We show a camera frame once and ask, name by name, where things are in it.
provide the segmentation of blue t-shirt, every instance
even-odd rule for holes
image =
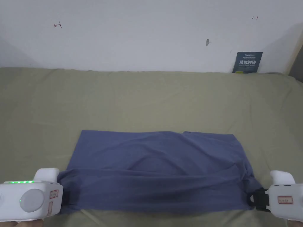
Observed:
[[[61,213],[80,209],[197,213],[251,209],[261,188],[234,135],[82,131]]]

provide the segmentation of bed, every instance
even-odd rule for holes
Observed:
[[[266,188],[303,182],[303,84],[282,74],[0,68],[0,180],[65,170],[81,130],[231,133]],[[199,215],[82,210],[45,226],[285,226],[258,211]]]

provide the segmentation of human hand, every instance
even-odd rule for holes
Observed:
[[[0,227],[43,227],[43,220],[25,221],[25,222],[0,222]]]
[[[303,222],[287,221],[288,227],[303,227]]]

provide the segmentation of red arrow mark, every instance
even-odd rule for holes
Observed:
[[[54,24],[55,27],[59,26],[62,28],[61,24],[60,24],[60,21],[59,21],[59,24],[57,25],[56,23]]]

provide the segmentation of round gray button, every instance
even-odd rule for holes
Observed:
[[[39,189],[30,189],[25,192],[20,199],[20,207],[25,212],[38,210],[44,202],[43,192]]]

